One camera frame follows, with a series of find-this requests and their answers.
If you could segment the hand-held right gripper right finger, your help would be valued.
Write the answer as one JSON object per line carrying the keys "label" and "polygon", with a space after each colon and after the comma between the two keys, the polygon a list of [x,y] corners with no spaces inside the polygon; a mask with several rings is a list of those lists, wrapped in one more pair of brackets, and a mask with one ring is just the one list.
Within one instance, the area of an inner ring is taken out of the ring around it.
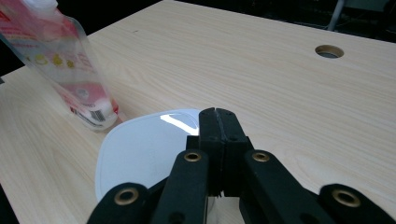
{"label": "hand-held right gripper right finger", "polygon": [[250,149],[250,142],[234,112],[222,108],[216,112],[223,148],[222,191],[226,197],[238,197],[243,183],[241,163]]}

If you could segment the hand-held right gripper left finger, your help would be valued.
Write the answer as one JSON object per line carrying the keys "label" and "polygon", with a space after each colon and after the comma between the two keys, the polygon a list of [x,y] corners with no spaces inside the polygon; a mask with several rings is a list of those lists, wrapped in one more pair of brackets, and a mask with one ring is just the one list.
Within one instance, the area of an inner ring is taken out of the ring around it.
{"label": "hand-held right gripper left finger", "polygon": [[199,113],[199,134],[187,137],[186,149],[199,149],[209,158],[208,194],[218,197],[222,192],[222,135],[215,107]]}

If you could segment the white cup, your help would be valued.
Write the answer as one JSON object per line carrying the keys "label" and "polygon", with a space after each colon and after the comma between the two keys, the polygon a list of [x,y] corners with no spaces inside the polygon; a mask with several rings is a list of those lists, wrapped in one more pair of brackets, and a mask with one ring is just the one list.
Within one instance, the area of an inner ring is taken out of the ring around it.
{"label": "white cup", "polygon": [[199,133],[198,109],[177,109],[127,120],[105,137],[95,172],[96,199],[131,182],[150,188],[169,176],[187,137]]}

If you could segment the red and clear spouted pouch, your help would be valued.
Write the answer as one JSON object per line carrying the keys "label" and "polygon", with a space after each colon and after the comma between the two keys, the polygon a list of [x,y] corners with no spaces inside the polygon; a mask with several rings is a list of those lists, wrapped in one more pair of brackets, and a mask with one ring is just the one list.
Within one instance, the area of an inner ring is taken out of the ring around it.
{"label": "red and clear spouted pouch", "polygon": [[119,106],[87,36],[57,0],[0,0],[0,40],[29,68],[47,79],[83,124],[104,131],[119,118]]}

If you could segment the white desk leg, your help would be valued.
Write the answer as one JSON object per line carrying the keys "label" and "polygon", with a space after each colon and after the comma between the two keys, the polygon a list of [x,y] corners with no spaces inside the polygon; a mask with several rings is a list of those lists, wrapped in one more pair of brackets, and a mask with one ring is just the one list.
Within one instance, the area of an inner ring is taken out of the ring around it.
{"label": "white desk leg", "polygon": [[346,1],[347,0],[337,0],[334,11],[332,13],[331,20],[330,20],[329,24],[327,25],[328,31],[333,31],[335,29],[335,26],[339,20],[339,17],[340,17],[342,10],[346,4]]}

